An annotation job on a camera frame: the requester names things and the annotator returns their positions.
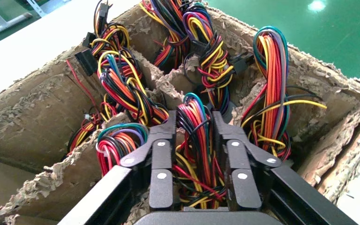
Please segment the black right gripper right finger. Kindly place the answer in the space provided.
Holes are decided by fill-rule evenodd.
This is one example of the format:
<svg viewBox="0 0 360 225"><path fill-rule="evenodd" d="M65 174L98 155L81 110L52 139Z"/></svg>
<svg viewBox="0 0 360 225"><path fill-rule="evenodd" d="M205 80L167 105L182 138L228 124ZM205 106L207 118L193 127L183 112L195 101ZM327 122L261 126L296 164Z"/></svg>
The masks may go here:
<svg viewBox="0 0 360 225"><path fill-rule="evenodd" d="M223 159L229 208L274 214L281 225L353 225L354 220L291 167L253 145L243 129L212 113L215 143Z"/></svg>

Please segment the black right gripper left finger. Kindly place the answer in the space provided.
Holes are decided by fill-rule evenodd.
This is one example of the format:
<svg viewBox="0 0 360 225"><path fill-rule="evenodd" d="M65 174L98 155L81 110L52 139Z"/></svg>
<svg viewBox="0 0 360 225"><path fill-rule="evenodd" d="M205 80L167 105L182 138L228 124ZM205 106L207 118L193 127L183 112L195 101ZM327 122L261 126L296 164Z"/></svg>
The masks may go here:
<svg viewBox="0 0 360 225"><path fill-rule="evenodd" d="M60 225L120 225L130 215L138 194L149 188L158 200L154 210L173 206L176 112L150 129L144 145L124 156L59 222Z"/></svg>

